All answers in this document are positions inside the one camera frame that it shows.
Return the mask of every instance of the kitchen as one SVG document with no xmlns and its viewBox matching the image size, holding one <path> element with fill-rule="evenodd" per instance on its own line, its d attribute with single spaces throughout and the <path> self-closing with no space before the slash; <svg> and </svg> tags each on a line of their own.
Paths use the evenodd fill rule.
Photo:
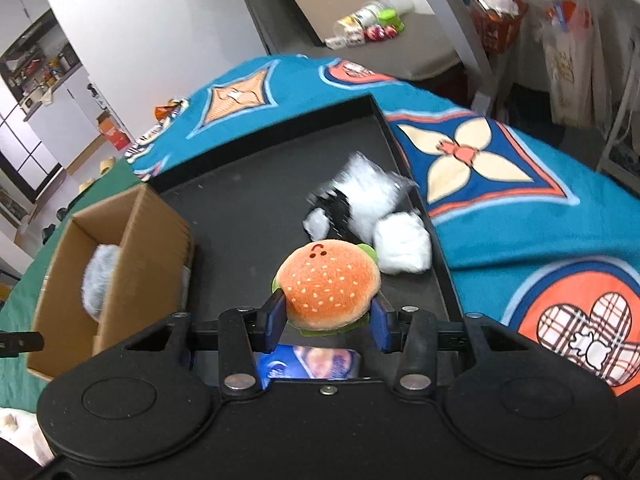
<svg viewBox="0 0 640 480">
<path fill-rule="evenodd" d="M 47 0 L 0 0 L 0 170 L 34 203 L 104 137 L 106 105 Z"/>
</svg>

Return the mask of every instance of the blue package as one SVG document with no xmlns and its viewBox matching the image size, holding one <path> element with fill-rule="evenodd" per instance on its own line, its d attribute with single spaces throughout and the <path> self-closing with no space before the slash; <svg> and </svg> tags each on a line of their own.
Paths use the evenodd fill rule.
<svg viewBox="0 0 640 480">
<path fill-rule="evenodd" d="M 271 379 L 351 379 L 358 376 L 360 355 L 341 348 L 278 345 L 256 359 L 262 387 Z"/>
</svg>

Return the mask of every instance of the red basket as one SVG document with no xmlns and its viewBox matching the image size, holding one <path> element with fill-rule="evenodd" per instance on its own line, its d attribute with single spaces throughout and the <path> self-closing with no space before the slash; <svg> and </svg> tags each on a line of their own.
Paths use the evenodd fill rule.
<svg viewBox="0 0 640 480">
<path fill-rule="evenodd" d="M 495 18 L 487 13 L 471 10 L 471 19 L 482 40 L 482 46 L 488 52 L 503 54 L 513 43 L 520 32 L 522 19 L 529 10 L 529 4 L 522 0 L 513 0 L 518 4 L 519 14 L 515 18 Z"/>
</svg>

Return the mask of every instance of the orange bun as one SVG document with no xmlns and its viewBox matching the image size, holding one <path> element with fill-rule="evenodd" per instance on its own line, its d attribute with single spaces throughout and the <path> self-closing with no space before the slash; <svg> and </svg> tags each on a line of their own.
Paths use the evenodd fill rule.
<svg viewBox="0 0 640 480">
<path fill-rule="evenodd" d="M 380 271 L 358 246 L 322 240 L 295 250 L 280 266 L 276 282 L 293 324 L 304 330 L 335 330 L 366 313 L 380 290 Z"/>
</svg>

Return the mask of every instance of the patterned bedspread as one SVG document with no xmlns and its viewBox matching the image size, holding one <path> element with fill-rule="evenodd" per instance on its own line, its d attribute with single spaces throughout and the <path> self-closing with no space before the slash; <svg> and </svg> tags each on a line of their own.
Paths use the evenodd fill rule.
<svg viewBox="0 0 640 480">
<path fill-rule="evenodd" d="M 640 202 L 491 119 L 341 59 L 262 57 L 199 89 L 127 152 L 148 180 L 291 116 L 372 94 L 412 168 L 465 311 L 603 378 L 640 383 Z"/>
</svg>

